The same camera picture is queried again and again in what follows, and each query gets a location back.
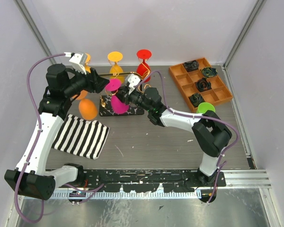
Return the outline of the pink plastic wine glass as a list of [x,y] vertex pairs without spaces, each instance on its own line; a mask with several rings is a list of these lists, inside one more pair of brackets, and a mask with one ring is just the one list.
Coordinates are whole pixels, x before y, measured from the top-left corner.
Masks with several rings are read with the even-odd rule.
[[119,79],[110,79],[109,84],[105,87],[105,90],[110,92],[111,106],[116,114],[124,114],[128,111],[129,105],[123,104],[116,96],[118,89],[121,87],[121,81]]

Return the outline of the yellow plastic wine glass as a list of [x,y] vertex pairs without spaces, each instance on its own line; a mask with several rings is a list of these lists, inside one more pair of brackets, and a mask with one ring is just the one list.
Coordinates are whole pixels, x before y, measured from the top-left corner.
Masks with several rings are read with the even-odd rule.
[[91,60],[91,56],[88,53],[86,53],[85,71],[88,73],[91,73],[90,67],[89,67],[90,60]]

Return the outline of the gold wine glass rack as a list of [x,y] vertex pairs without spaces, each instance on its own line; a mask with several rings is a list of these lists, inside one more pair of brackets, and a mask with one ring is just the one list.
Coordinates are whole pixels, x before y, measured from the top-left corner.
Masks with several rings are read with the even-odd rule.
[[122,84],[125,84],[125,77],[129,75],[123,72],[117,63],[112,66],[110,70],[112,76],[105,91],[110,92],[100,97],[99,115],[100,116],[124,116],[124,115],[143,115],[144,110],[137,106],[126,105],[122,103],[117,97],[116,93],[119,91]]

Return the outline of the orange plastic wine glass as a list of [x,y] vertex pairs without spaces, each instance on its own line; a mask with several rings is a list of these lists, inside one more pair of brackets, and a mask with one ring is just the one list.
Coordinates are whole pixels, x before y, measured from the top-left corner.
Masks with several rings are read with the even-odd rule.
[[82,90],[78,95],[74,95],[72,100],[79,100],[79,112],[83,119],[93,120],[97,114],[98,110],[94,102],[87,98],[88,91]]

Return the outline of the red plastic wine glass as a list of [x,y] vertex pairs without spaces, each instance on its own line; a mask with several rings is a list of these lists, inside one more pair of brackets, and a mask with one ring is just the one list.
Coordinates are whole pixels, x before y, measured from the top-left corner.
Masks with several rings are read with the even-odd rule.
[[140,64],[136,72],[142,77],[142,79],[148,76],[151,72],[151,69],[146,62],[151,56],[152,53],[148,49],[141,49],[137,52],[137,57],[138,60],[140,61]]

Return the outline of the green plastic wine glass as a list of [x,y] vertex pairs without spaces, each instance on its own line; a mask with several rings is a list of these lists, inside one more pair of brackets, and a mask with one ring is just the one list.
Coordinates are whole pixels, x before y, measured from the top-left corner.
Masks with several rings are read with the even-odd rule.
[[197,111],[196,113],[198,114],[204,114],[206,113],[207,111],[213,111],[215,112],[215,107],[211,104],[211,103],[208,103],[208,102],[202,102],[199,104],[199,106],[197,107]]

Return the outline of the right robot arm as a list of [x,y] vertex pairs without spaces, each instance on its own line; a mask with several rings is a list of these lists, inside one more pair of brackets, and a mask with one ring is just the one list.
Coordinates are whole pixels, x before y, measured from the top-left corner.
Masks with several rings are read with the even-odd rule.
[[192,114],[170,109],[162,103],[162,97],[154,87],[142,93],[137,90],[130,92],[127,86],[122,86],[115,96],[123,104],[134,104],[147,111],[154,125],[193,133],[203,151],[202,162],[197,170],[198,181],[203,186],[209,186],[215,181],[219,156],[232,138],[231,131],[215,112]]

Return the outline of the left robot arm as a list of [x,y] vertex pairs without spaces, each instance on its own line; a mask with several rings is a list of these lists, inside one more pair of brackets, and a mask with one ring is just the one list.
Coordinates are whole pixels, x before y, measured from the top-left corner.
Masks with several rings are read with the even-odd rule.
[[54,139],[63,125],[71,98],[85,90],[100,93],[109,80],[98,75],[94,68],[86,73],[54,64],[47,69],[47,87],[37,109],[37,122],[29,145],[13,170],[7,170],[5,181],[14,190],[14,196],[23,195],[48,200],[56,188],[67,183],[81,187],[85,183],[83,166],[67,164],[46,171],[47,158]]

